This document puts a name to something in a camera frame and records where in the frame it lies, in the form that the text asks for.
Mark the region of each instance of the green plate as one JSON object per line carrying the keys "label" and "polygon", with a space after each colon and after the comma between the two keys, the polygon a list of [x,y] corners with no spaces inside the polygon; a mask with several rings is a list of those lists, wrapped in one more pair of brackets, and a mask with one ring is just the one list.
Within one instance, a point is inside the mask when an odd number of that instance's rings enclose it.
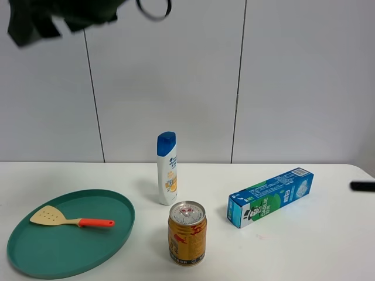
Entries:
{"label": "green plate", "polygon": [[[66,218],[114,220],[112,228],[55,227],[30,222],[40,208],[51,205]],[[55,198],[28,214],[13,230],[7,253],[19,271],[41,279],[58,279],[88,271],[105,262],[126,242],[135,211],[131,202],[109,190],[82,190]]]}

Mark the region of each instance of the red handle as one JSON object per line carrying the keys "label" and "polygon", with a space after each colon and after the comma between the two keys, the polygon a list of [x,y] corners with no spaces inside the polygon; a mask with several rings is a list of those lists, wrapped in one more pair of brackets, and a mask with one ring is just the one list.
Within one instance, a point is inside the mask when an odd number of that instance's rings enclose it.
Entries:
{"label": "red handle", "polygon": [[96,218],[82,218],[78,223],[79,227],[113,227],[115,221],[98,220]]}

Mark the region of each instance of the blue box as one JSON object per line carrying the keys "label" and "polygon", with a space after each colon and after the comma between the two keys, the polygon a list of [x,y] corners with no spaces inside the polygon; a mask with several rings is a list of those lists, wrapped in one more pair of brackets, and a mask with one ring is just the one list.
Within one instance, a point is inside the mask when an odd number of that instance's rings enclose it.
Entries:
{"label": "blue box", "polygon": [[237,228],[282,208],[310,193],[314,175],[302,168],[273,177],[229,195],[227,218]]}

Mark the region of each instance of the white bottle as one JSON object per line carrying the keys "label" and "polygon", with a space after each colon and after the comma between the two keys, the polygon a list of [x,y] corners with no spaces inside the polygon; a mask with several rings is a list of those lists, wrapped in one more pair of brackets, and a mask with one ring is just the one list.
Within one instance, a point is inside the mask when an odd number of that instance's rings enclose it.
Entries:
{"label": "white bottle", "polygon": [[171,205],[177,197],[176,134],[165,132],[158,136],[159,202]]}

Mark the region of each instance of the black cloth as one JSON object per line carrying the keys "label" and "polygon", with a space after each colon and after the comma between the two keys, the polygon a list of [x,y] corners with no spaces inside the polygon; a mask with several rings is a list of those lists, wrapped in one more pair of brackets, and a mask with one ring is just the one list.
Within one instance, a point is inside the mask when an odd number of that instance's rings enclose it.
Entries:
{"label": "black cloth", "polygon": [[[61,36],[52,22],[52,16],[63,18],[71,32],[91,25],[102,25],[117,20],[117,8],[127,0],[9,0],[11,18],[8,34],[17,46],[27,46],[42,38]],[[172,9],[168,3],[165,16],[148,13],[140,0],[139,10],[150,20],[165,19]]]}

